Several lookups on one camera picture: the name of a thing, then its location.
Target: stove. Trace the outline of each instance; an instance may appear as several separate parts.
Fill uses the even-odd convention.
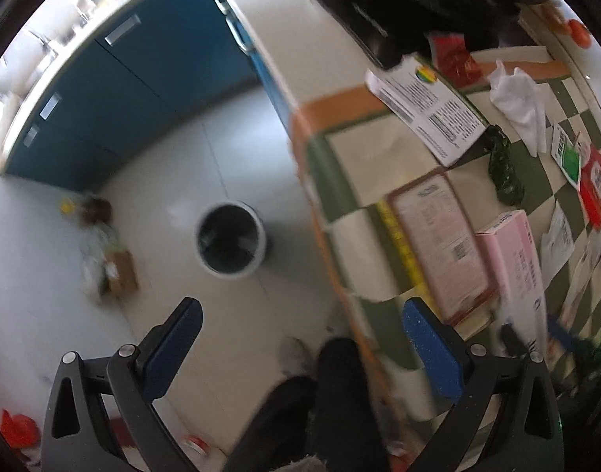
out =
[[[496,48],[500,35],[518,17],[513,0],[317,1],[383,69],[396,66],[407,53],[430,58],[428,32],[463,33],[470,51]]]

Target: tomato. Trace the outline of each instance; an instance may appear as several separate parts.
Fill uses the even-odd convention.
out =
[[[572,39],[579,47],[587,49],[591,47],[591,32],[577,19],[567,21],[572,30]]]

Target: trash can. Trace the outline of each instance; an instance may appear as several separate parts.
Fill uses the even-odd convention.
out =
[[[254,209],[224,201],[204,212],[195,227],[196,256],[211,274],[228,279],[247,277],[265,258],[267,237]]]

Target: rainbow logo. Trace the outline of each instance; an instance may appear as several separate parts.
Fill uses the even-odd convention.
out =
[[[427,67],[426,65],[421,65],[419,68],[416,69],[416,77],[420,81],[424,81],[425,83],[429,83],[430,85],[432,83],[436,83],[436,81],[438,80],[438,77],[436,76],[436,73],[434,73],[434,70],[431,69],[431,67]]]

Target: red package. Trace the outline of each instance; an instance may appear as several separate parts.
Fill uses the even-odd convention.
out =
[[[34,419],[20,413],[11,416],[6,409],[1,414],[0,430],[12,449],[34,447],[40,441],[40,431]]]
[[[482,77],[482,69],[466,49],[463,34],[430,33],[431,60],[441,74],[461,89]]]
[[[579,151],[582,172],[579,194],[589,221],[596,230],[601,229],[601,154],[582,135],[578,136],[576,147]]]

